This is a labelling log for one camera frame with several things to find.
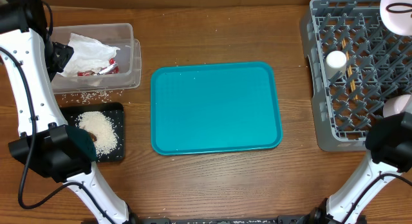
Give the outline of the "white napkin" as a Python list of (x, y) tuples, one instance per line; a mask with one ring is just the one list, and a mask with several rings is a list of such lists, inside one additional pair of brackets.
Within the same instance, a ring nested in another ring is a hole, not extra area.
[(85, 71), (98, 73), (111, 64), (109, 61), (116, 57), (120, 49), (76, 33), (71, 33), (68, 46), (72, 47), (74, 52), (64, 71), (60, 73), (63, 77), (74, 77), (78, 72)]

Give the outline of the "red snack wrapper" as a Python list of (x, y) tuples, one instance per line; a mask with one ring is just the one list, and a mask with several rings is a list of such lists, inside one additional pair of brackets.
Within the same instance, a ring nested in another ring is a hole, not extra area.
[(109, 75), (109, 74), (116, 74), (119, 72), (118, 64), (114, 59), (109, 60), (109, 66), (105, 68), (101, 68), (100, 71), (94, 72), (93, 70), (85, 71), (85, 72), (78, 72), (78, 77), (83, 76), (92, 76), (92, 75)]

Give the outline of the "white rice pile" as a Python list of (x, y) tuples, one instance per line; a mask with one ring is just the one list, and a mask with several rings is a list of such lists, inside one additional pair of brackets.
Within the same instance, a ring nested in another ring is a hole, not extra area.
[(78, 128), (91, 133), (97, 156), (113, 152), (117, 148), (118, 135), (115, 133), (113, 121), (100, 111), (88, 111), (80, 114), (75, 121)]

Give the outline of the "brown food scrap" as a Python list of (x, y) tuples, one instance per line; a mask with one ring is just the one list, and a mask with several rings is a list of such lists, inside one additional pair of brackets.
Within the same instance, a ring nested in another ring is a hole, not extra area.
[(90, 136), (90, 138), (93, 142), (97, 141), (97, 137), (93, 133), (88, 132), (88, 135)]

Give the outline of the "small white cup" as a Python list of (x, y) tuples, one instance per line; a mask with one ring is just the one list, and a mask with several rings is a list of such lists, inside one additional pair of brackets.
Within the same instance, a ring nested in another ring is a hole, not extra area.
[(327, 79), (338, 75), (342, 77), (346, 71), (347, 57), (343, 51), (331, 51), (324, 60), (324, 70)]

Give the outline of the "white pink bowl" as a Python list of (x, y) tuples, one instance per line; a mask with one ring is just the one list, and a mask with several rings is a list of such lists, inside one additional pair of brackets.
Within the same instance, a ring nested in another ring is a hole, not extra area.
[(387, 100), (384, 104), (384, 118), (403, 112), (411, 113), (411, 95), (400, 95)]

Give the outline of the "white round plate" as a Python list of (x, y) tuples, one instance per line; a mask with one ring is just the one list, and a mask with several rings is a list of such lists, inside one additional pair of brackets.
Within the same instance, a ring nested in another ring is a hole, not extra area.
[(411, 0), (380, 0), (380, 17), (389, 31), (411, 36)]

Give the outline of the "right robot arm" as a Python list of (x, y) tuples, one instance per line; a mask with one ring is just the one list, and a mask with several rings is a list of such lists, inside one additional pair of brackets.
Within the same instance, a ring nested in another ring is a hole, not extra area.
[(392, 180), (411, 169), (411, 113), (383, 118), (368, 132), (366, 154), (346, 183), (306, 223), (358, 223), (363, 209)]

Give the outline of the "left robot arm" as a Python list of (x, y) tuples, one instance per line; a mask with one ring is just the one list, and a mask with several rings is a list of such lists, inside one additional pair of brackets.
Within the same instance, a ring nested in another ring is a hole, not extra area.
[(90, 134), (70, 126), (57, 104), (51, 81), (73, 49), (53, 42), (51, 35), (52, 11), (43, 0), (6, 0), (1, 6), (1, 59), (19, 122), (10, 154), (25, 171), (72, 190), (99, 223), (136, 223), (129, 205), (100, 173)]

